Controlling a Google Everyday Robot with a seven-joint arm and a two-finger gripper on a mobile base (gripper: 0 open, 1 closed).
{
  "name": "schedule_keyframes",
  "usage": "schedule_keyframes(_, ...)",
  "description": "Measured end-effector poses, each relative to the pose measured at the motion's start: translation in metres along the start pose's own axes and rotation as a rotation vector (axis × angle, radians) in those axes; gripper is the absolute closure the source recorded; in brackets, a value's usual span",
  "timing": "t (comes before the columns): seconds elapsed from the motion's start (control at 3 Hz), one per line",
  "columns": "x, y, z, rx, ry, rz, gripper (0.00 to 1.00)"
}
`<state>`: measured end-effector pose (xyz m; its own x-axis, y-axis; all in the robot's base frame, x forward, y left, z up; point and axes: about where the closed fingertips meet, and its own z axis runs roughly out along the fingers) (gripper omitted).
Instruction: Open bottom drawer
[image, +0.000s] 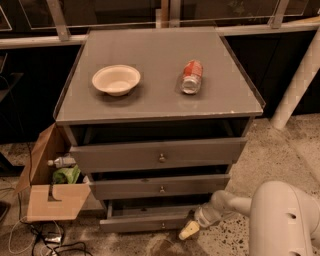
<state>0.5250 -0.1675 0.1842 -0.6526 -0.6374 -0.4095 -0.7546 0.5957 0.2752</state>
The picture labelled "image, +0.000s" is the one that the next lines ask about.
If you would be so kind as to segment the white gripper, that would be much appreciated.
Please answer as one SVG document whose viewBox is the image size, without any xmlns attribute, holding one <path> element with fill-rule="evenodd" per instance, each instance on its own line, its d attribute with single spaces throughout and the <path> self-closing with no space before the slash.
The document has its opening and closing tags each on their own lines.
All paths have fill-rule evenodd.
<svg viewBox="0 0 320 256">
<path fill-rule="evenodd" d="M 179 239 L 185 240 L 200 230 L 200 226 L 207 228 L 220 221 L 220 212 L 210 203 L 205 203 L 197 208 L 194 213 L 195 221 L 189 221 L 180 231 Z"/>
</svg>

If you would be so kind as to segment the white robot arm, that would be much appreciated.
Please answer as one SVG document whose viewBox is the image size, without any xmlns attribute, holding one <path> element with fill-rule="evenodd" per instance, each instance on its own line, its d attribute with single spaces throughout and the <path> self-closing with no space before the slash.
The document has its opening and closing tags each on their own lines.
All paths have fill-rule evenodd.
<svg viewBox="0 0 320 256">
<path fill-rule="evenodd" d="M 313 256 L 320 243 L 320 200 L 281 181 L 263 183 L 250 198 L 214 192 L 179 238 L 185 240 L 234 213 L 249 218 L 250 256 Z"/>
</svg>

